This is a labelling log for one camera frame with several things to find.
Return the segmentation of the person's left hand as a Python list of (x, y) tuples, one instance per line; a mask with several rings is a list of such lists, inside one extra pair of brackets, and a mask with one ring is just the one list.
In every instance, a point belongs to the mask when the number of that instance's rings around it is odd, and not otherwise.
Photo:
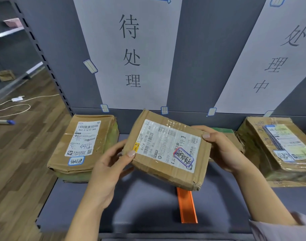
[(129, 164), (118, 164), (118, 154), (122, 152), (127, 139), (109, 148), (95, 163), (87, 188), (100, 190), (115, 188), (118, 180), (130, 174), (134, 167)]

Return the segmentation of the person's right hand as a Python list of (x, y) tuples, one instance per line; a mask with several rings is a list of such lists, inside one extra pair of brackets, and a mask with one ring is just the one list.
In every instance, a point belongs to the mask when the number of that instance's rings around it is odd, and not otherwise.
[[(192, 126), (192, 128), (205, 132), (217, 132), (204, 125)], [(218, 148), (211, 146), (210, 158), (214, 160), (223, 170), (237, 173), (246, 166), (246, 157), (235, 147), (234, 144), (221, 132), (218, 136)]]

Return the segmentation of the cardboard parcel with stamped label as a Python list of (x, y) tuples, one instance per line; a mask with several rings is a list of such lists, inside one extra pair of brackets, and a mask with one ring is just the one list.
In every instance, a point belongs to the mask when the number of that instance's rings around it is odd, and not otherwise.
[(143, 110), (136, 119), (123, 155), (134, 150), (132, 165), (173, 186), (200, 190), (207, 172), (211, 143), (204, 132)]

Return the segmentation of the person's left forearm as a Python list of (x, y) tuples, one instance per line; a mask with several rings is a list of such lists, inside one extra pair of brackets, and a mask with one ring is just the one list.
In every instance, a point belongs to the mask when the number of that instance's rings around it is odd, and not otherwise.
[(115, 188), (87, 188), (64, 241), (98, 241), (100, 220), (114, 196)]

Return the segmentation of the person's right forearm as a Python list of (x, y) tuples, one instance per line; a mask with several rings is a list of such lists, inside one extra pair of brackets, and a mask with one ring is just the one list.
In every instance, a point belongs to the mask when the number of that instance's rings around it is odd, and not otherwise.
[(232, 173), (254, 221), (284, 226), (298, 225), (261, 172), (245, 156)]

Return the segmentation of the small green-taped cardboard parcel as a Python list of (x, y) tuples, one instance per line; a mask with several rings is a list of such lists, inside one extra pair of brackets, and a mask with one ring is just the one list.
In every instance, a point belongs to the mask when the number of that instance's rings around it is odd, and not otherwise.
[(245, 154), (245, 148), (243, 143), (240, 141), (238, 135), (236, 134), (236, 131), (232, 129), (225, 129), (225, 128), (216, 128), (213, 127), (211, 129), (214, 129), (217, 132), (223, 133), (231, 142), (235, 145), (235, 147), (244, 155)]

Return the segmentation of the cardboard parcel with handwritten label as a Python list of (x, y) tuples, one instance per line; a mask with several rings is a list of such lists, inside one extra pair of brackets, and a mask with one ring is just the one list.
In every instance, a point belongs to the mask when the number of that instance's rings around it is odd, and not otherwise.
[(96, 161), (118, 142), (113, 115), (74, 115), (47, 163), (64, 182), (87, 183)]

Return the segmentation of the orange plastic divider strip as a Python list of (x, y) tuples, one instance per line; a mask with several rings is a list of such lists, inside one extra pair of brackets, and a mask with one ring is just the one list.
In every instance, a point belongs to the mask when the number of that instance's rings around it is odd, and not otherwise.
[(176, 190), (179, 202), (181, 223), (197, 224), (198, 219), (195, 211), (192, 192), (181, 189), (179, 187), (177, 187)]

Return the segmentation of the large crumpled cardboard parcel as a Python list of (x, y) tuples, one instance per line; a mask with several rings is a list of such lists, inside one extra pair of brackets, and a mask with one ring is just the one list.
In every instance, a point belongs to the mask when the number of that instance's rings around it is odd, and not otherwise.
[(237, 134), (271, 187), (306, 187), (306, 134), (290, 118), (246, 117)]

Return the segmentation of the white paper sign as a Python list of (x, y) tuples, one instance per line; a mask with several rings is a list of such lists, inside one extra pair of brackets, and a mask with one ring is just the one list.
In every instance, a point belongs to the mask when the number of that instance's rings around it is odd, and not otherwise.
[(266, 0), (218, 98), (216, 113), (275, 110), (306, 77), (306, 0)]
[(73, 0), (103, 104), (167, 106), (183, 0)]

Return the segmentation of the light purple sleeve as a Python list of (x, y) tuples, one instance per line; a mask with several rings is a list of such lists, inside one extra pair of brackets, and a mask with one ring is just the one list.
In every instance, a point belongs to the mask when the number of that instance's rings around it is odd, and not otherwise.
[(298, 222), (295, 226), (284, 226), (249, 220), (255, 241), (306, 241), (306, 215), (292, 212)]

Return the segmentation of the white rod with blue tip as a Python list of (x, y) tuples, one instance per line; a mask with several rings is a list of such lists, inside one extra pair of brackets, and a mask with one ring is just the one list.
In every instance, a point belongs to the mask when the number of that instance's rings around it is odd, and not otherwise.
[(15, 121), (13, 120), (5, 120), (6, 117), (9, 117), (8, 115), (7, 116), (1, 116), (0, 117), (0, 124), (3, 124), (3, 125), (15, 125)]

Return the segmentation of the small brown cardboard box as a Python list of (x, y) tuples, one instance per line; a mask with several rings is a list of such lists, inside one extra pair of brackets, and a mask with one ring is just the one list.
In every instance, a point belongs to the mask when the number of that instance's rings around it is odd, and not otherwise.
[(13, 81), (16, 77), (12, 70), (2, 70), (0, 71), (0, 81), (7, 82), (7, 81)]

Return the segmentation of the grey background shelf unit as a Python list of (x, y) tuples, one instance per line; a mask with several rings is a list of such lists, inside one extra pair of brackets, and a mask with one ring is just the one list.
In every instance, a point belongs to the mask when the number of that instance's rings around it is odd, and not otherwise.
[(9, 0), (0, 0), (0, 71), (12, 70), (16, 77), (13, 81), (0, 81), (0, 98), (22, 84), (24, 78), (43, 67), (24, 27), (9, 28), (3, 22), (18, 17)]

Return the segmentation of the pink flat packet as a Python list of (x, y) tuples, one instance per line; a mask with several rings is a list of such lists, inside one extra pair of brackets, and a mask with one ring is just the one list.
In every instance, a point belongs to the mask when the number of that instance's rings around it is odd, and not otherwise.
[(3, 20), (3, 22), (9, 27), (9, 28), (22, 28), (23, 24), (21, 23), (19, 18), (12, 18)]

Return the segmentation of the grey perforated shelf post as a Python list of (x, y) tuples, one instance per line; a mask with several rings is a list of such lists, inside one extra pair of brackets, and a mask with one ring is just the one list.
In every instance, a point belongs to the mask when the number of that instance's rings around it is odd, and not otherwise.
[(43, 43), (43, 39), (46, 39), (46, 41), (48, 41), (46, 35), (40, 33), (40, 29), (43, 29), (43, 23), (38, 24), (39, 20), (34, 20), (34, 17), (28, 13), (28, 10), (26, 8), (24, 8), (23, 3), (21, 3), (22, 0), (9, 1), (12, 7), (14, 8), (16, 14), (18, 14), (25, 32), (27, 33), (30, 41), (32, 42), (36, 52), (38, 53), (43, 66), (51, 76), (52, 81), (54, 82), (56, 89), (62, 101), (64, 102), (69, 115), (72, 117), (74, 115), (73, 109), (70, 106), (70, 102), (66, 97), (66, 94), (63, 90), (61, 82), (58, 79), (57, 74), (53, 70), (53, 62), (51, 62), (49, 59), (49, 52), (47, 52), (47, 46), (45, 46), (45, 44)]

